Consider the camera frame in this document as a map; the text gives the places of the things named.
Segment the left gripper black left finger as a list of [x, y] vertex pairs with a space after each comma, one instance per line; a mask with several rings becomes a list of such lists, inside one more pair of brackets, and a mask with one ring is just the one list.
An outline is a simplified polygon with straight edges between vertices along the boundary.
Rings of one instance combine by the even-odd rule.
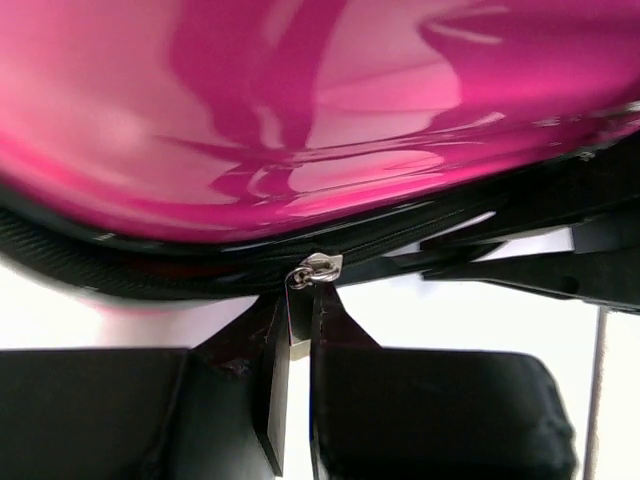
[[194, 348], [1, 355], [5, 479], [272, 479], [283, 472], [289, 337], [258, 298]]

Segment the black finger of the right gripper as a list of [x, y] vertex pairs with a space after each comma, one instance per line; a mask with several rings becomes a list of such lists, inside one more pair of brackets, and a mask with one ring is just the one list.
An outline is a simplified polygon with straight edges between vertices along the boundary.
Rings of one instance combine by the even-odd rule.
[[571, 251], [505, 257], [428, 271], [433, 281], [480, 281], [639, 313], [639, 202], [571, 228]]

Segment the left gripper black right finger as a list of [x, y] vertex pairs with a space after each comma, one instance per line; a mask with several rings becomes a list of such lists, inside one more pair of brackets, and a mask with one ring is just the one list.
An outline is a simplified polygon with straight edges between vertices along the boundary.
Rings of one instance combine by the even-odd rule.
[[334, 286], [314, 292], [310, 449], [318, 479], [569, 479], [556, 382], [520, 353], [379, 345]]

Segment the pink hard-shell suitcase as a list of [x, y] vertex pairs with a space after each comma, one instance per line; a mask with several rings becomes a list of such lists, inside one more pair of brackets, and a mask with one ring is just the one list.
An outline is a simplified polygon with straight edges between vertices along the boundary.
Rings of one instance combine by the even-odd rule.
[[142, 300], [639, 195], [635, 1], [5, 1], [1, 251]]

